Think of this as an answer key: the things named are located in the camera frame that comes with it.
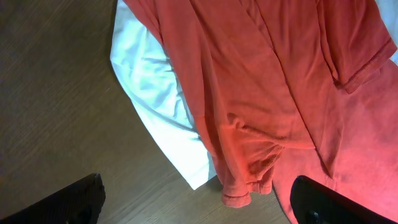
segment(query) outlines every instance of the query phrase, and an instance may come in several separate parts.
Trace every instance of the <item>brown wooden tabletop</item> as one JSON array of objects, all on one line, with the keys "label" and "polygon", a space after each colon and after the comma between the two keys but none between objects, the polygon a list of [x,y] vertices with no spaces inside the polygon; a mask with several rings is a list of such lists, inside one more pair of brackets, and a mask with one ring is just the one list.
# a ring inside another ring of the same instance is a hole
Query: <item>brown wooden tabletop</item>
[{"label": "brown wooden tabletop", "polygon": [[274,193],[228,208],[174,169],[111,68],[115,7],[0,0],[0,218],[97,172],[99,223],[288,223]]}]

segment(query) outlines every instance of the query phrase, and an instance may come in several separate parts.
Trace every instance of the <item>white cloth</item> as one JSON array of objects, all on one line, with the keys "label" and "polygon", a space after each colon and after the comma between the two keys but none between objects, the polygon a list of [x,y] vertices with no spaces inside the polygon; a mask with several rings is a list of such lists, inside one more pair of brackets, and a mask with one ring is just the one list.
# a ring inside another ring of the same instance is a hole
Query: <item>white cloth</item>
[{"label": "white cloth", "polygon": [[192,189],[216,175],[162,46],[118,0],[111,49],[115,74],[157,145]]}]

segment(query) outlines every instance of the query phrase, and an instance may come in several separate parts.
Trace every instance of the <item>red shirt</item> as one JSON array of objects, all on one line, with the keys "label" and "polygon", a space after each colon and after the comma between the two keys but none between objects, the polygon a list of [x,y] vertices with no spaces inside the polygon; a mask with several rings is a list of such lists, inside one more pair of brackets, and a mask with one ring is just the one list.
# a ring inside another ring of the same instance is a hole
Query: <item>red shirt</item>
[{"label": "red shirt", "polygon": [[359,172],[336,168],[346,150],[396,148],[380,131],[397,132],[397,98],[371,103],[383,89],[398,91],[374,82],[397,72],[379,72],[396,47],[374,1],[125,2],[171,59],[225,204],[269,193],[274,164],[288,149],[316,149],[317,164],[340,181]]}]

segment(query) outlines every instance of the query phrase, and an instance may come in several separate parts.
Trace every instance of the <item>clothing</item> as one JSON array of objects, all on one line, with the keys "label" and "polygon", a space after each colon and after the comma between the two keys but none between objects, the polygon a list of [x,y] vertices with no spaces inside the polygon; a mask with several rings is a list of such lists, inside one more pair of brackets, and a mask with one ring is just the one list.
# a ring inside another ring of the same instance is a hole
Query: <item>clothing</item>
[{"label": "clothing", "polygon": [[342,151],[380,143],[350,104],[396,50],[373,1],[126,3],[169,53],[227,205],[268,193],[285,148],[316,148],[341,181]]},{"label": "clothing", "polygon": [[119,0],[111,63],[137,114],[192,189],[215,176],[169,58],[154,36]]}]

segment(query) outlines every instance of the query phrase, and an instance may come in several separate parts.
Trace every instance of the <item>wooden surface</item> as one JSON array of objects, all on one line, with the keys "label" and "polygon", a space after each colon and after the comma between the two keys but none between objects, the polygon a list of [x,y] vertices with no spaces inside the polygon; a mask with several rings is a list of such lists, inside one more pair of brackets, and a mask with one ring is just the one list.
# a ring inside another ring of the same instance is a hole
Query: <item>wooden surface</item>
[{"label": "wooden surface", "polygon": [[110,66],[114,1],[0,2],[0,217],[99,172],[99,223],[288,223],[273,193],[227,208],[162,154]]}]

